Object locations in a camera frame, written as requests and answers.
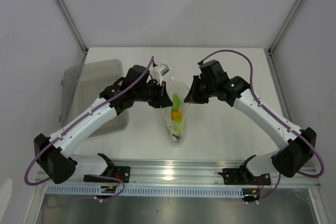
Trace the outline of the orange toy lemon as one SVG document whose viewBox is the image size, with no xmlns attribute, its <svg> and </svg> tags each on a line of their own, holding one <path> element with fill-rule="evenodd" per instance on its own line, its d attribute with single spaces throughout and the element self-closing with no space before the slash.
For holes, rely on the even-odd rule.
<svg viewBox="0 0 336 224">
<path fill-rule="evenodd" d="M 174 120 L 175 118 L 182 118 L 182 113 L 179 110 L 171 111 L 171 119 Z"/>
</svg>

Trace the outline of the yellow-green toy pear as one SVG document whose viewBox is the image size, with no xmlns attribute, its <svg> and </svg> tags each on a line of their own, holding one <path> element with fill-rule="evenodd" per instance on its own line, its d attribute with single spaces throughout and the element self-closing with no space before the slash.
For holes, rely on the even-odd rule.
<svg viewBox="0 0 336 224">
<path fill-rule="evenodd" d="M 175 118 L 172 120 L 172 128 L 176 134 L 181 134 L 182 132 L 182 121 L 183 118 Z"/>
</svg>

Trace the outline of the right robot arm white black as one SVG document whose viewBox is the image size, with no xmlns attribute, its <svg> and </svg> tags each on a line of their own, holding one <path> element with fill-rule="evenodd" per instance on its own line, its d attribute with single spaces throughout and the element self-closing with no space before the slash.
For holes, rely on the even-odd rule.
<svg viewBox="0 0 336 224">
<path fill-rule="evenodd" d="M 201 74 L 193 82 L 185 103 L 205 104 L 211 97 L 248 116 L 275 143 L 277 151 L 251 156 L 242 164 L 240 179 L 251 184 L 258 176 L 279 172 L 292 178 L 313 157 L 312 147 L 317 134 L 308 127 L 305 130 L 286 120 L 276 112 L 262 107 L 260 98 L 253 95 L 250 84 L 242 77 L 229 78 L 217 60 L 199 63 Z"/>
</svg>

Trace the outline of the purple toy eggplant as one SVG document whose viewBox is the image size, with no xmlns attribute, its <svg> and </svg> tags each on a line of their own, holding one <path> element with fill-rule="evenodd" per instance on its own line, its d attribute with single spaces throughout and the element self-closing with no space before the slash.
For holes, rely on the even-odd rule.
<svg viewBox="0 0 336 224">
<path fill-rule="evenodd" d="M 172 133 L 171 136 L 172 136 L 172 139 L 173 139 L 174 142 L 180 142 L 181 141 L 181 138 L 182 138 L 181 134 Z"/>
</svg>

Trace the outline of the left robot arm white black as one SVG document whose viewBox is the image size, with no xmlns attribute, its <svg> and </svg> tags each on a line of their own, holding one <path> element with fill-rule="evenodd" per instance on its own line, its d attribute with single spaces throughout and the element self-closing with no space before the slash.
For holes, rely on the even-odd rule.
<svg viewBox="0 0 336 224">
<path fill-rule="evenodd" d="M 102 153 L 76 155 L 77 147 L 105 123 L 115 119 L 135 102 L 145 102 L 155 109 L 172 106 L 163 76 L 169 68 L 152 64 L 152 69 L 134 65 L 125 77 L 107 86 L 93 104 L 63 129 L 34 139 L 34 161 L 55 184 L 73 175 L 85 182 L 108 182 L 117 177 L 114 162 Z"/>
</svg>

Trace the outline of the green toy fruit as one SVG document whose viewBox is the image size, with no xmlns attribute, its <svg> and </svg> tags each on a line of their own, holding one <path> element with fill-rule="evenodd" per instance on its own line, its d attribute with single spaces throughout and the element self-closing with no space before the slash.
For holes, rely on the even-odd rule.
<svg viewBox="0 0 336 224">
<path fill-rule="evenodd" d="M 177 94 L 173 94 L 172 111 L 178 111 L 182 106 L 182 101 Z"/>
</svg>

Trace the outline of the clear zip top bag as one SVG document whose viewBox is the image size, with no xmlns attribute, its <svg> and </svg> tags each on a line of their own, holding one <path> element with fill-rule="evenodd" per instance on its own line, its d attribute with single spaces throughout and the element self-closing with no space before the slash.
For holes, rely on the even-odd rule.
<svg viewBox="0 0 336 224">
<path fill-rule="evenodd" d="M 167 139 L 172 146 L 183 143 L 186 136 L 186 121 L 191 104 L 184 99 L 189 93 L 189 87 L 173 77 L 166 82 L 167 93 L 173 105 L 162 110 L 163 122 L 167 132 Z"/>
</svg>

